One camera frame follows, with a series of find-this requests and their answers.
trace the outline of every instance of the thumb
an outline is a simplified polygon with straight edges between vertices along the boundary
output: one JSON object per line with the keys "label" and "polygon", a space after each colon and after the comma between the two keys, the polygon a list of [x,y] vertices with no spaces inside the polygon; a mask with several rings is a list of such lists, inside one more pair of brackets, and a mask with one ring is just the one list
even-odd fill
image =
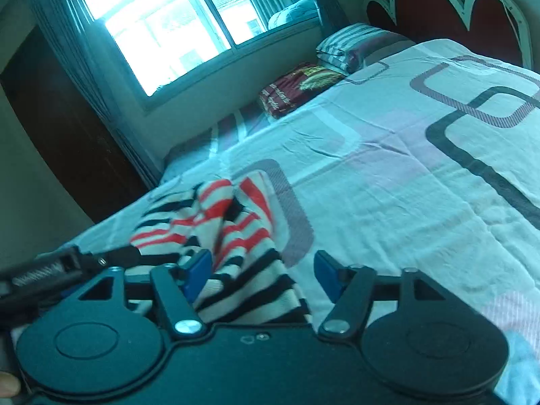
{"label": "thumb", "polygon": [[0,398],[12,398],[21,391],[21,382],[12,374],[0,372]]}

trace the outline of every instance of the door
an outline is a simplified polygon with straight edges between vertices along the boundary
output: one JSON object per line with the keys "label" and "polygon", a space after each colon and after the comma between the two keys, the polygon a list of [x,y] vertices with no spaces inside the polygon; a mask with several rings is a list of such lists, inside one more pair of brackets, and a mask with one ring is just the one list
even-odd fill
{"label": "door", "polygon": [[148,191],[38,27],[8,63],[0,82],[42,158],[94,222]]}

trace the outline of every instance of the patterned bedspread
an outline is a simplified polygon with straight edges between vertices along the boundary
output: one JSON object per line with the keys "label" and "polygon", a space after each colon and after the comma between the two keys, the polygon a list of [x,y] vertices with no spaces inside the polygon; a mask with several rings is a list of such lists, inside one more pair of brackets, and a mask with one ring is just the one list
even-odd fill
{"label": "patterned bedspread", "polygon": [[[125,243],[171,190],[268,178],[273,238],[318,327],[313,255],[417,267],[487,315],[511,360],[497,392],[540,400],[540,75],[449,40],[410,48],[172,179],[75,243]],[[377,305],[372,319],[392,306]]]}

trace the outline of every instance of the red headboard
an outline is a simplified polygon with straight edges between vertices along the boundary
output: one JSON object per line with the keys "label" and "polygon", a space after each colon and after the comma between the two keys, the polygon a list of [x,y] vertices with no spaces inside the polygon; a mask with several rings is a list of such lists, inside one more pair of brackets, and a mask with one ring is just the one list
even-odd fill
{"label": "red headboard", "polygon": [[474,53],[533,68],[529,26],[512,0],[366,0],[364,6],[370,24],[416,43],[448,38]]}

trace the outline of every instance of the white cord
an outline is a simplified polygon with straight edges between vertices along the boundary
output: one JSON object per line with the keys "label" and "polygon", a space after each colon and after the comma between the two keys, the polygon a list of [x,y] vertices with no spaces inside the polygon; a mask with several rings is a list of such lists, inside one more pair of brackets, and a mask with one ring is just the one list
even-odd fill
{"label": "white cord", "polygon": [[508,11],[506,0],[502,0],[502,2],[503,2],[504,11],[507,15],[508,21],[510,22],[510,26],[512,26],[512,30],[514,31],[514,35],[516,36],[517,44],[519,45],[519,48],[521,48],[521,41],[519,39],[519,34],[517,33],[514,22],[512,21],[512,17],[510,16],[510,12]]}

